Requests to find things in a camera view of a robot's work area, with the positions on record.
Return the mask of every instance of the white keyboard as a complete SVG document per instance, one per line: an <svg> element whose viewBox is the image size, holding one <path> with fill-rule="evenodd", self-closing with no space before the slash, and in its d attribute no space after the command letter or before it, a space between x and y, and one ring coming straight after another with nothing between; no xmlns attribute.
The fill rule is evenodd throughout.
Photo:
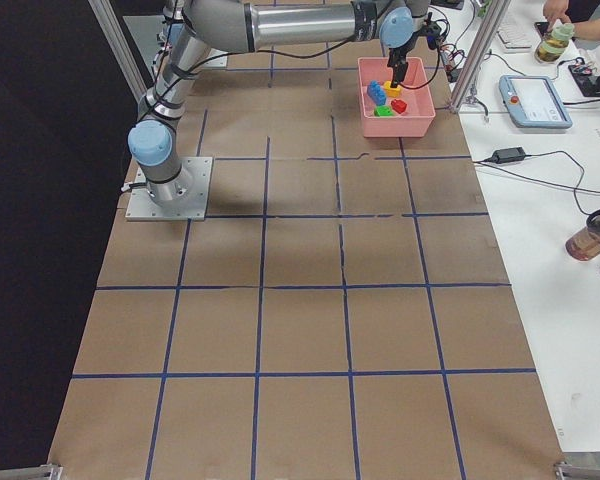
<svg viewBox="0 0 600 480"><path fill-rule="evenodd" d="M505 13L504 19L500 24L498 38L505 53L528 52L533 47L533 43L525 33L525 30L509 12Z"/></svg>

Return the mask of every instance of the pink plastic container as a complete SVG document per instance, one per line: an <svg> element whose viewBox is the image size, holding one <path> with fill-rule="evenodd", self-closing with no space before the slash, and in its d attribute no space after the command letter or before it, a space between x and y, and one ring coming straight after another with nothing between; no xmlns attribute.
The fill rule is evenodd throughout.
<svg viewBox="0 0 600 480"><path fill-rule="evenodd" d="M409 69L403 82L409 87L417 87L427 83L422 59L409 57ZM367 86L372 80L380 85L391 80L392 70L387 67L386 58L358 59L358 86L360 99L360 117L362 134L365 137L424 137L427 129L436 116L429 85L418 90L402 89L400 96L408 105L407 111L401 115L393 112L393 117L376 117L373 111L376 104L367 95ZM387 96L387 105L393 97Z"/></svg>

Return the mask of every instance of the yellow block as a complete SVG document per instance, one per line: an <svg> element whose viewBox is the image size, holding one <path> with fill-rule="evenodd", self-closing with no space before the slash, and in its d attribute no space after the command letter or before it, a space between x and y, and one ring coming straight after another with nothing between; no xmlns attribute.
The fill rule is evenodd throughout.
<svg viewBox="0 0 600 480"><path fill-rule="evenodd" d="M400 90L402 90L402 87L400 87L400 85L398 85L396 88L391 88L390 80L387 80L386 82L384 82L384 85L382 86L382 88L384 89L386 94L390 97L399 97Z"/></svg>

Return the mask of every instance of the dark background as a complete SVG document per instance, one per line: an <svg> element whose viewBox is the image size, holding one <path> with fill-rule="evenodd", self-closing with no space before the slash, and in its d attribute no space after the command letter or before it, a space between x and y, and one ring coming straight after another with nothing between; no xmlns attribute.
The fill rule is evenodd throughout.
<svg viewBox="0 0 600 480"><path fill-rule="evenodd" d="M87 0L0 2L0 469L47 461L135 112Z"/></svg>

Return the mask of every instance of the red block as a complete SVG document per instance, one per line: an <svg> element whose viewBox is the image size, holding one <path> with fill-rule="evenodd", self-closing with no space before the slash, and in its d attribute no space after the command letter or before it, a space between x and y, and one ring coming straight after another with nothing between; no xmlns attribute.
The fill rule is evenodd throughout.
<svg viewBox="0 0 600 480"><path fill-rule="evenodd" d="M398 113L404 113L407 111L407 103L400 99L391 100L391 108Z"/></svg>

